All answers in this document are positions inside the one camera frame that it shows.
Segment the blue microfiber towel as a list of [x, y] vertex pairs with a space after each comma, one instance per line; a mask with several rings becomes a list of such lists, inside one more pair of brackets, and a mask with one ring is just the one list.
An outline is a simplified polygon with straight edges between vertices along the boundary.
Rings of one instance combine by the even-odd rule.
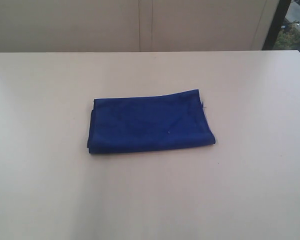
[[97, 98], [90, 114], [88, 152], [125, 154], [216, 143], [199, 90], [162, 96]]

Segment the dark window frame post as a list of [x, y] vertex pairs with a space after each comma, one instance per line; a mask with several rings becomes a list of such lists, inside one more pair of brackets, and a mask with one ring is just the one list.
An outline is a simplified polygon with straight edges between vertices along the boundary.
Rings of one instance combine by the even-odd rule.
[[270, 28], [262, 47], [263, 51], [271, 51], [273, 49], [290, 4], [291, 0], [280, 0], [278, 2], [278, 6], [275, 10]]

